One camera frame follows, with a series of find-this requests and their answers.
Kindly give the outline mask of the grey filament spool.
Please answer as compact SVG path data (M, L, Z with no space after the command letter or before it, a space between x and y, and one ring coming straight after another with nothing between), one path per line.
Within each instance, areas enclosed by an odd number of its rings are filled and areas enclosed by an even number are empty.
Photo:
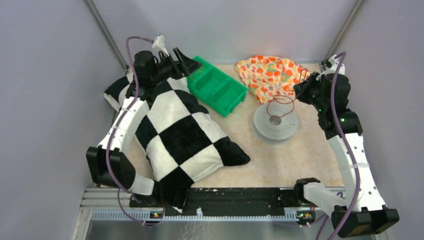
M279 145L295 134L298 118L292 107L273 101L256 109L252 126L262 141L269 145Z

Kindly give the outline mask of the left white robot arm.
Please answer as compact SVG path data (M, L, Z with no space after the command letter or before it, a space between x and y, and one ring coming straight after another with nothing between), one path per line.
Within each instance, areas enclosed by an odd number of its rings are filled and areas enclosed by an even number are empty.
M184 55L177 47L174 55L160 50L155 56L150 50L130 54L133 78L124 95L118 116L105 137L86 151L86 159L95 184L118 188L128 194L141 195L149 207L160 202L155 181L138 174L127 158L136 131L153 103L151 92L167 80L190 76L202 63Z

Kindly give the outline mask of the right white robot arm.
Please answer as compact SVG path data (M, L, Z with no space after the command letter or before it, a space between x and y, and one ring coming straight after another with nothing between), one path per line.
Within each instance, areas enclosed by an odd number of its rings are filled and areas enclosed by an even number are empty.
M328 190L317 178L298 179L293 200L299 206L309 203L331 219L340 238L378 235L396 224L399 213L389 208L373 179L364 149L363 129L358 115L347 107L351 90L344 75L312 73L294 86L296 98L317 110L338 162L345 192L343 197Z

